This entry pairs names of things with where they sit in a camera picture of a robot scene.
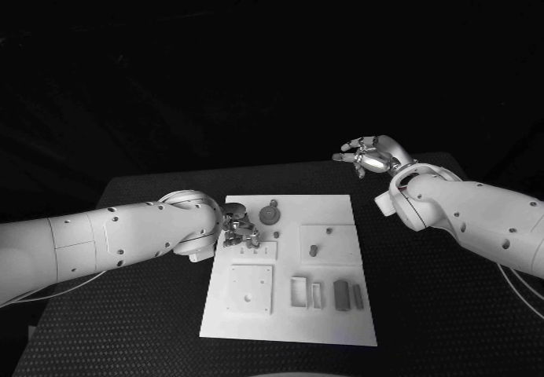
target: cable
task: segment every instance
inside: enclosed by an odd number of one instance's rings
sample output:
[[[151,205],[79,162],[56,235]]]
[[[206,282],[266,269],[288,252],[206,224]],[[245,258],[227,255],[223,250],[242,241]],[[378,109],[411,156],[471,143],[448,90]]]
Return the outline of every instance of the cable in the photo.
[[[33,293],[36,293],[37,291],[40,291],[43,288],[36,289],[36,290],[30,291],[28,293],[24,293],[23,295],[20,295],[12,300],[7,301],[2,305],[0,305],[0,308],[2,308],[7,305],[11,305],[11,304],[18,304],[20,302],[38,301],[38,300],[44,300],[46,298],[53,298],[56,296],[60,296],[64,293],[67,293],[69,291],[73,291],[75,289],[77,289],[79,287],[82,287],[86,283],[90,283],[103,273],[105,273],[105,271],[102,271],[95,277],[92,277],[89,280],[83,281],[79,285],[76,285],[75,287],[72,287],[70,289],[64,290],[60,293],[54,293],[53,295],[44,296],[44,297],[36,297],[36,298],[28,298],[28,299],[23,300],[24,297],[30,296]]]
[[[518,276],[520,283],[529,288],[529,291],[544,300],[544,296],[536,292],[535,288],[525,282],[523,278],[519,276],[518,272],[509,269],[512,273]]]
[[[532,307],[532,305],[526,302],[526,300],[523,299],[523,296],[520,296],[520,293],[518,292],[518,290],[515,289],[515,286],[512,284],[512,282],[509,281],[509,278],[505,274],[505,271],[502,270],[502,266],[500,264],[497,263],[496,266],[499,267],[499,270],[502,272],[502,276],[505,277],[506,279],[506,282],[509,284],[509,287],[512,288],[515,294],[518,295],[518,297],[520,298],[520,301],[525,303],[525,305],[529,307],[529,309],[535,312],[536,316],[544,320],[544,316],[538,313],[538,310]]]

